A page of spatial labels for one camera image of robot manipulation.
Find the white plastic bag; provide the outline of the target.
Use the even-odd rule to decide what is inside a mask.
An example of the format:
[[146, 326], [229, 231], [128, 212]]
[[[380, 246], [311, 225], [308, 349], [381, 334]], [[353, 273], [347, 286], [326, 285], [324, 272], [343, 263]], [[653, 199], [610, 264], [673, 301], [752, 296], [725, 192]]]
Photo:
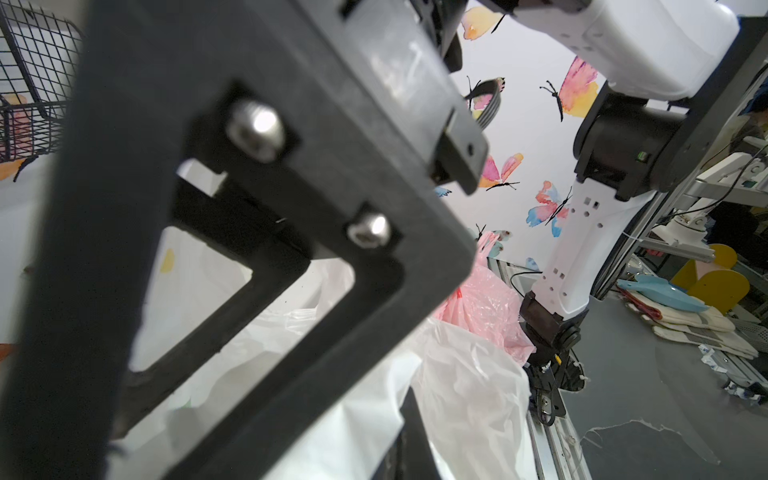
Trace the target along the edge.
[[262, 475], [454, 286], [455, 278], [442, 274], [416, 292], [416, 278], [433, 265], [433, 256], [408, 253], [401, 233], [384, 247], [353, 243], [348, 216], [338, 207], [350, 198], [356, 212], [368, 213], [413, 198], [418, 211], [433, 213], [438, 204], [428, 195], [427, 164], [360, 157], [318, 161], [292, 173], [247, 163], [244, 185], [222, 197], [180, 179], [176, 168], [175, 162], [152, 160], [132, 176], [127, 191], [145, 186], [146, 198], [159, 209], [155, 227], [170, 225], [198, 237], [250, 268], [253, 277], [151, 366], [127, 373], [113, 438], [125, 436], [168, 398], [313, 259], [339, 256], [357, 273], [351, 292], [175, 469], [185, 478]]

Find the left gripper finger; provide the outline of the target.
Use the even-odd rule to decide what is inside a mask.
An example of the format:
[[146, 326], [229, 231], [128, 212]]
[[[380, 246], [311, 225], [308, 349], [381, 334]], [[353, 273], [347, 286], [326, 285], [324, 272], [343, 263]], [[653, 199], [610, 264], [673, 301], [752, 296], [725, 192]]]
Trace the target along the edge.
[[439, 480], [425, 425], [412, 388], [400, 409], [404, 424], [387, 452], [387, 478], [398, 480]]

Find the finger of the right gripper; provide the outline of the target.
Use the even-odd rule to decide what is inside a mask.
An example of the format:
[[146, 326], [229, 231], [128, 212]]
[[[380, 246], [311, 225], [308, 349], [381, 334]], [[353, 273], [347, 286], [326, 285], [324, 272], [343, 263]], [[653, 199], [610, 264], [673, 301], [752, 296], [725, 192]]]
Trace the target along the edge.
[[[337, 256], [352, 290], [172, 479], [261, 478], [469, 275], [437, 198], [478, 184], [450, 79], [462, 1], [91, 1], [1, 397], [5, 479], [101, 479], [125, 435]], [[149, 368], [129, 358], [161, 233], [252, 276]]]

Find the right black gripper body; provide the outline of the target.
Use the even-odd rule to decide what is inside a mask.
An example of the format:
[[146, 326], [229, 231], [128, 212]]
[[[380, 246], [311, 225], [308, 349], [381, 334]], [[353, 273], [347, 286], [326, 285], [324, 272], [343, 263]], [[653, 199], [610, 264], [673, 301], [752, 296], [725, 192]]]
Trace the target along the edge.
[[437, 185], [474, 193], [488, 152], [450, 75], [461, 67], [457, 29], [463, 1], [338, 1], [351, 44], [393, 107], [394, 122], [424, 158]]

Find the pink plastic bag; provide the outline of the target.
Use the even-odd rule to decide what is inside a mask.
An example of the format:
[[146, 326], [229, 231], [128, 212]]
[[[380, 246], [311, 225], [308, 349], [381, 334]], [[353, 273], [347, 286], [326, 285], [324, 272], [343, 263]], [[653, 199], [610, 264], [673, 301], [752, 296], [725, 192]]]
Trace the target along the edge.
[[432, 316], [489, 341], [522, 366], [536, 351], [520, 324], [522, 297], [488, 267], [501, 239], [495, 232], [481, 234], [470, 275]]

